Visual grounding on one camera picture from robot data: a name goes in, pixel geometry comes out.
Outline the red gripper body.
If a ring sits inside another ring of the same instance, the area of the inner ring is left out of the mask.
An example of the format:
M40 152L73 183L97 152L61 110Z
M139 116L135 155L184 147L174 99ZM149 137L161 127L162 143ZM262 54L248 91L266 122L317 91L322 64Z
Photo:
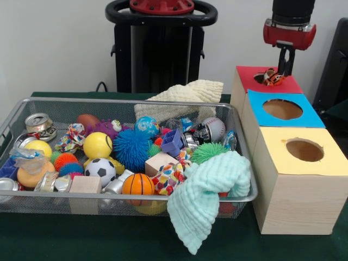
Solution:
M272 46L289 45L302 51L311 46L315 35L316 25L310 23L304 26L288 26L268 18L263 28L263 38L266 44Z

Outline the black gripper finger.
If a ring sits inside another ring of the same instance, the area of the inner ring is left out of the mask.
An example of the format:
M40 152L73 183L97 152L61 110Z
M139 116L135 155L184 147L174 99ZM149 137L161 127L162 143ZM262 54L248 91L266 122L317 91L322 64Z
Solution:
M287 52L287 48L285 46L281 47L281 51L279 54L279 60L278 60L278 74L283 74L285 71L285 66L286 66L286 58L285 54Z
M289 59L285 64L285 76L291 76L293 71L294 59L295 59L295 50L288 49L289 51Z

